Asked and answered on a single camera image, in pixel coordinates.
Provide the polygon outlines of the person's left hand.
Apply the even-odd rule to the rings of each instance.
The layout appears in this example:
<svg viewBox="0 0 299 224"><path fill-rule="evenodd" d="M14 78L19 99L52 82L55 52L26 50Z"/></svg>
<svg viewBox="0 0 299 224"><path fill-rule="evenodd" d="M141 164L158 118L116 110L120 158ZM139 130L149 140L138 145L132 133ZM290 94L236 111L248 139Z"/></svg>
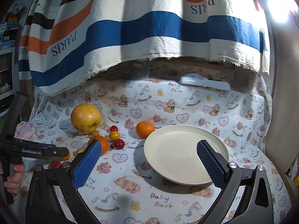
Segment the person's left hand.
<svg viewBox="0 0 299 224"><path fill-rule="evenodd" d="M22 179L24 177L25 165L24 162L16 164L14 166L14 174L8 176L7 181L4 182L4 187L12 195L18 195L22 185Z"/></svg>

